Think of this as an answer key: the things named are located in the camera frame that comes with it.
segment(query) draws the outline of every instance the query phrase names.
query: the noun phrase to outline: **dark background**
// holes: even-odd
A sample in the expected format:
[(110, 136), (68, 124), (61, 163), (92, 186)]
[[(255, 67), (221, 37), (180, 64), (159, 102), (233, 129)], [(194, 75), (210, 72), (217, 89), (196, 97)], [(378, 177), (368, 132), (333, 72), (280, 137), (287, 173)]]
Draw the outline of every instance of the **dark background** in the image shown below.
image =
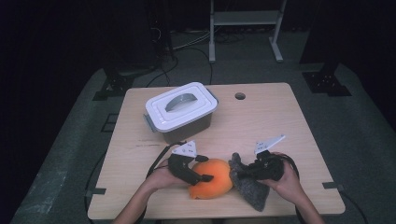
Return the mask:
[[(91, 75), (115, 66), (152, 66), (150, 27), (162, 29), (163, 1), (1, 1), (1, 219), (7, 223)], [(209, 1), (169, 0), (171, 30), (208, 29)], [(216, 8), (273, 9), (274, 1), (216, 0)], [(289, 0), (282, 30), (311, 28), (301, 63), (329, 52), (358, 74), (396, 126), (396, 7), (391, 1)]]

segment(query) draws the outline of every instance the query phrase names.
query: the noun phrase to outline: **white metal frame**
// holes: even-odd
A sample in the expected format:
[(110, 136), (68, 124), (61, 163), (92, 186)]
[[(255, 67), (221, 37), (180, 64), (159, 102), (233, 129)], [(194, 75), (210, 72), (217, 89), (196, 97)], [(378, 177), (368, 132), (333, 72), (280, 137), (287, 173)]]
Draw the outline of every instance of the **white metal frame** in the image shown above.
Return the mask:
[(225, 11), (216, 12), (214, 9), (214, 0), (210, 1), (210, 40), (209, 40), (209, 61), (216, 61), (215, 51), (215, 26), (217, 25), (259, 25), (274, 24), (275, 30), (269, 41), (278, 63), (283, 62), (283, 57), (277, 46), (280, 25), (283, 20), (287, 0), (282, 0), (280, 10), (269, 11)]

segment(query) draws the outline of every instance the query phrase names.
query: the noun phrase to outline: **gray carpet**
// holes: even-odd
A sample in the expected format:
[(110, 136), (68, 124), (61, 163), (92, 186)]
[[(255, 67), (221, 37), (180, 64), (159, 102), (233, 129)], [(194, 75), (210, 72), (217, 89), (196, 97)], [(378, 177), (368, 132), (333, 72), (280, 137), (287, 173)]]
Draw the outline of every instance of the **gray carpet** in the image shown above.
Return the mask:
[[(343, 65), (335, 74), (352, 96), (329, 97), (309, 90), (302, 72), (318, 70), (318, 66), (299, 65), (308, 33), (280, 34), (278, 45), (283, 63), (275, 61), (268, 36), (269, 33), (236, 35), (230, 38), (243, 37), (243, 40), (217, 44), (217, 61), (211, 64), (211, 84), (289, 83), (334, 181), (344, 186), (345, 193), (359, 205), (369, 223), (394, 223), (395, 132), (364, 91), (357, 76)], [(173, 34), (174, 46), (196, 37)], [(178, 61), (165, 57), (164, 70), (169, 70), (177, 62), (177, 66), (167, 73), (169, 83), (165, 76), (160, 76), (150, 87), (180, 86), (192, 81), (209, 84), (210, 65), (200, 51), (207, 55), (207, 42), (193, 48), (175, 52)], [(146, 87), (160, 73), (162, 70), (158, 69), (136, 78), (133, 88)], [(111, 138), (111, 132), (106, 130), (111, 130), (111, 121), (115, 117), (110, 117), (108, 129), (103, 130), (104, 124), (109, 115), (120, 112), (123, 100), (121, 96), (108, 97), (104, 101), (92, 100), (105, 80), (104, 72), (99, 70), (86, 84), (12, 223), (89, 223), (84, 206), (86, 184), (90, 180), (88, 189), (95, 186), (102, 164), (100, 159)], [(364, 223), (356, 206), (347, 198), (343, 199), (345, 213), (326, 216), (325, 221)], [(280, 217), (278, 221), (299, 223), (296, 217)]]

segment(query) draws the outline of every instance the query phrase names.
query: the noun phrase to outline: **tabletop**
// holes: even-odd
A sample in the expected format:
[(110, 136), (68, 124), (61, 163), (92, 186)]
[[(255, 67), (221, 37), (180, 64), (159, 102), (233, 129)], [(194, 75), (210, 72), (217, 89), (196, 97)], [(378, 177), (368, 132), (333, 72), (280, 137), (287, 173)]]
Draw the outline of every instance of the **tabletop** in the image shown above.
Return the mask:
[[(228, 161), (238, 152), (242, 162), (254, 162), (258, 141), (286, 137), (270, 151), (292, 157), (302, 186), (322, 215), (341, 214), (345, 205), (333, 182), (304, 114), (287, 83), (206, 86), (219, 99), (208, 129), (192, 136), (197, 152)], [(94, 194), (88, 216), (113, 219), (145, 180), (150, 165), (167, 146), (162, 133), (153, 133), (144, 121), (146, 101), (175, 87), (130, 89), (126, 92), (104, 164), (96, 184), (105, 194)], [(244, 94), (243, 100), (235, 95)], [(171, 150), (164, 158), (169, 157)], [(295, 208), (270, 190), (263, 212), (254, 210), (237, 192), (210, 200), (190, 198), (186, 187), (155, 192), (148, 201), (145, 218), (281, 217), (295, 215)]]

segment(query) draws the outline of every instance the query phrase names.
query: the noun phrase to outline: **plastic container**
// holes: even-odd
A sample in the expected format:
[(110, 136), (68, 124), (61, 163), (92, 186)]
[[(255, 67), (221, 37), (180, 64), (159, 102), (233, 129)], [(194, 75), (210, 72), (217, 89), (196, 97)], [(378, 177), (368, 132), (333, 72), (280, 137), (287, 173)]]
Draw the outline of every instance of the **plastic container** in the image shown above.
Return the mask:
[(163, 133), (168, 144), (185, 140), (208, 128), (217, 109), (216, 97), (199, 82), (167, 91), (146, 102), (146, 121)]

